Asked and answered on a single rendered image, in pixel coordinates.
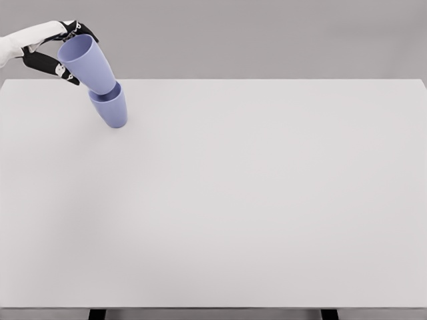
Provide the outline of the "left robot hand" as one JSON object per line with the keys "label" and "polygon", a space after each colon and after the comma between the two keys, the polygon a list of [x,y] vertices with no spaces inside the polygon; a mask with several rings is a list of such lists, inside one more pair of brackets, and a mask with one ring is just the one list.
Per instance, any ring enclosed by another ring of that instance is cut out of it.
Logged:
{"label": "left robot hand", "polygon": [[0,36],[0,69],[12,59],[20,59],[30,69],[56,76],[78,86],[80,81],[76,76],[56,58],[38,52],[38,48],[50,41],[65,43],[77,35],[84,34],[99,41],[93,31],[78,20],[52,20]]}

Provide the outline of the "lavender plastic cup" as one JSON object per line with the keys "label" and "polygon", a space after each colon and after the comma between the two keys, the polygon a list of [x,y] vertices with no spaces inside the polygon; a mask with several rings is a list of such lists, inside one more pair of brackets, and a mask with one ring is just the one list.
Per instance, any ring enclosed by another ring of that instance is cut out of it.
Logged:
{"label": "lavender plastic cup", "polygon": [[70,38],[59,48],[57,57],[94,93],[105,95],[115,87],[116,80],[109,62],[92,36],[83,34]]}
{"label": "lavender plastic cup", "polygon": [[95,110],[108,126],[120,128],[127,123],[125,93],[118,81],[109,93],[98,95],[89,90],[88,94]]}

